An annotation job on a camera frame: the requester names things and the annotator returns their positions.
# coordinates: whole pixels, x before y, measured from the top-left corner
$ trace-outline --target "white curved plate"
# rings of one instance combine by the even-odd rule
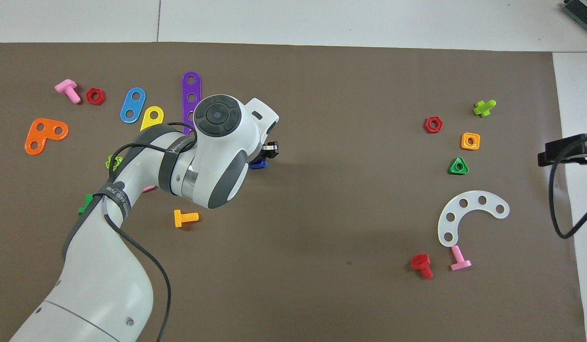
[[[485,204],[480,204],[480,197],[485,198]],[[463,207],[461,201],[466,200],[467,206]],[[502,212],[498,212],[497,207],[502,206]],[[451,199],[443,208],[441,215],[439,215],[439,225],[437,226],[437,234],[439,234],[439,242],[443,246],[452,247],[458,243],[458,223],[467,212],[473,210],[483,210],[489,212],[497,219],[504,219],[509,215],[509,205],[504,199],[491,192],[482,190],[471,190],[463,192],[460,195]],[[448,220],[448,214],[454,215],[453,220]],[[450,233],[452,240],[445,240],[445,234]]]

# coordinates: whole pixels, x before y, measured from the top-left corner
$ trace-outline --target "blue plastic piece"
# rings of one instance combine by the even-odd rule
[[[254,162],[252,164],[249,164],[249,168],[250,169],[263,169],[264,167],[267,167],[268,163],[265,160],[258,160],[257,162]]]
[[[139,94],[139,99],[133,99],[135,93]],[[124,103],[120,110],[120,119],[126,124],[132,124],[139,120],[141,110],[143,110],[143,104],[145,104],[145,91],[140,87],[131,88],[128,93],[126,93],[126,98],[124,98]],[[128,111],[133,112],[133,117],[126,117],[126,112]]]

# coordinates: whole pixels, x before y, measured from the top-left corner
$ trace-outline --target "lime green plastic bolt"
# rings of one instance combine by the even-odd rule
[[[452,175],[466,175],[469,173],[469,167],[462,157],[458,157],[452,162],[448,171]]]
[[[105,169],[109,170],[109,162],[111,162],[111,156],[109,156],[107,158],[107,162],[105,162]],[[115,165],[112,167],[113,171],[115,171],[115,169],[118,167],[118,165],[120,165],[121,162],[122,162],[122,157],[115,158]]]
[[[486,117],[490,115],[490,110],[494,108],[495,105],[495,100],[489,100],[487,103],[479,101],[475,104],[475,109],[473,110],[473,112],[475,113],[475,115],[481,115],[481,117]]]
[[[87,193],[87,196],[84,197],[84,206],[78,209],[78,216],[82,215],[84,210],[87,209],[88,205],[91,204],[93,200],[93,195],[91,193]]]

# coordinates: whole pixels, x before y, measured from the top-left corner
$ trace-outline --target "red plastic nut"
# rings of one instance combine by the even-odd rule
[[[438,116],[431,116],[424,121],[424,129],[429,133],[438,133],[443,127],[443,121]]]
[[[428,266],[430,264],[431,260],[428,255],[416,255],[411,259],[411,268],[419,270],[420,273],[422,273],[422,276],[426,279],[431,279],[433,277],[433,272]]]
[[[105,101],[105,91],[98,87],[92,87],[87,91],[87,102],[89,104],[100,105]]]

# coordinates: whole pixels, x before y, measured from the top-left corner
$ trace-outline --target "red hexagon nut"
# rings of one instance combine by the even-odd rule
[[[424,121],[424,129],[429,133],[438,133],[443,127],[443,121],[438,116],[431,116]]]
[[[98,87],[92,87],[87,91],[87,102],[89,104],[100,105],[105,101],[105,91]]]

